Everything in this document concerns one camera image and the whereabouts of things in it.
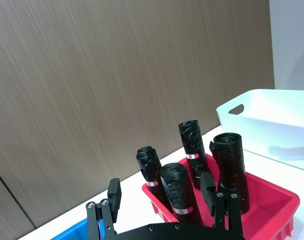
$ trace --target basket handle hole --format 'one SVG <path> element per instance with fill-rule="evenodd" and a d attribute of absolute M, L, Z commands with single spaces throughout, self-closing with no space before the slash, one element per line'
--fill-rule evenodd
<path fill-rule="evenodd" d="M 244 105 L 240 104 L 237 107 L 231 109 L 228 113 L 229 114 L 234 114 L 234 115 L 239 115 L 244 111 Z"/>

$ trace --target wooden wall panel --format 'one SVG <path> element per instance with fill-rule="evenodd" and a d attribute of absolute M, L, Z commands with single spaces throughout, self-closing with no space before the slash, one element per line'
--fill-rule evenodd
<path fill-rule="evenodd" d="M 0 240 L 17 239 L 33 229 L 0 181 Z"/>
<path fill-rule="evenodd" d="M 0 174 L 37 226 L 274 88 L 267 0 L 0 0 Z"/>

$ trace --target black garbage bag roll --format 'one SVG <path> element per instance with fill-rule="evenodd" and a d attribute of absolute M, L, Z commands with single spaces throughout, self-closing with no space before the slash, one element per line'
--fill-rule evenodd
<path fill-rule="evenodd" d="M 241 135 L 232 132 L 217 135 L 210 143 L 210 150 L 220 170 L 218 190 L 228 195 L 238 194 L 241 213 L 246 213 L 250 209 L 250 198 Z"/>
<path fill-rule="evenodd" d="M 177 220 L 181 223 L 202 225 L 193 186 L 184 165 L 166 164 L 161 169 L 161 180 Z"/>
<path fill-rule="evenodd" d="M 178 125 L 188 166 L 191 171 L 194 187 L 199 189 L 202 172 L 210 172 L 197 120 L 186 121 Z"/>
<path fill-rule="evenodd" d="M 161 181 L 160 174 L 162 165 L 156 150 L 151 146 L 142 147 L 137 150 L 136 159 L 151 193 L 157 197 L 169 211 L 172 211 L 171 204 Z"/>

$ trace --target white plastic basket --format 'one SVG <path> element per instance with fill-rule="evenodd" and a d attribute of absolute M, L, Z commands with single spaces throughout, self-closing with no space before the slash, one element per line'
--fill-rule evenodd
<path fill-rule="evenodd" d="M 229 113 L 244 106 L 239 115 Z M 304 169 L 304 91 L 256 89 L 217 108 L 224 132 L 250 152 Z"/>

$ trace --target screw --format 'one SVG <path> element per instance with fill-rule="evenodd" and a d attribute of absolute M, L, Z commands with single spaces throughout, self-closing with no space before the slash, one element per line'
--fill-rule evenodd
<path fill-rule="evenodd" d="M 150 232 L 154 231 L 155 229 L 156 229 L 156 226 L 154 224 L 151 224 L 151 225 L 148 226 L 148 230 Z"/>
<path fill-rule="evenodd" d="M 88 209 L 91 209 L 92 207 L 94 207 L 94 205 L 95 205 L 95 204 L 94 204 L 93 202 L 90 202 L 90 203 L 87 204 L 87 208 L 88 208 Z"/>
<path fill-rule="evenodd" d="M 103 201 L 101 202 L 101 204 L 102 204 L 102 205 L 107 205 L 107 204 L 108 204 L 108 200 L 103 200 Z"/>
<path fill-rule="evenodd" d="M 179 230 L 179 229 L 182 228 L 182 225 L 181 225 L 180 223 L 176 223 L 176 224 L 174 225 L 174 228 L 177 229 L 177 230 Z"/>

